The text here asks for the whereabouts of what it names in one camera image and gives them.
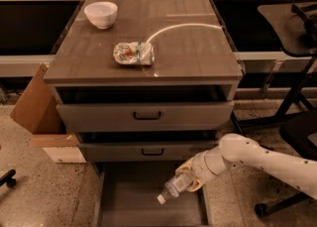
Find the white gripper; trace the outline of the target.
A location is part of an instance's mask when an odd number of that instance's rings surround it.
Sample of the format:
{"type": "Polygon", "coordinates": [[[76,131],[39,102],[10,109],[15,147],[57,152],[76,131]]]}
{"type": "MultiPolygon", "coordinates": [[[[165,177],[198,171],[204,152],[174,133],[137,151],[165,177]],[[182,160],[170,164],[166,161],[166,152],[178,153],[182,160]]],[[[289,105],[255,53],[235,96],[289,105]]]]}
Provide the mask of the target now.
{"type": "Polygon", "coordinates": [[[194,172],[197,179],[191,180],[186,187],[188,192],[194,192],[217,176],[214,169],[215,162],[215,155],[209,151],[205,151],[181,164],[175,172],[194,172]]]}

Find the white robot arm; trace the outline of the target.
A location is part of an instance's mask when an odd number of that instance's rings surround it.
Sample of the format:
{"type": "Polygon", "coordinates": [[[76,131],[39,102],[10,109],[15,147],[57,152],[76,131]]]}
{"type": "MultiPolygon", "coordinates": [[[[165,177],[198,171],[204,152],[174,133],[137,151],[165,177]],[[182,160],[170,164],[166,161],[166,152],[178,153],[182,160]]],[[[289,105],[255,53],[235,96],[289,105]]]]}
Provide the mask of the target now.
{"type": "Polygon", "coordinates": [[[238,134],[223,136],[215,148],[196,154],[175,172],[191,172],[189,190],[195,191],[217,175],[239,167],[262,170],[317,199],[317,162],[267,150],[238,134]]]}

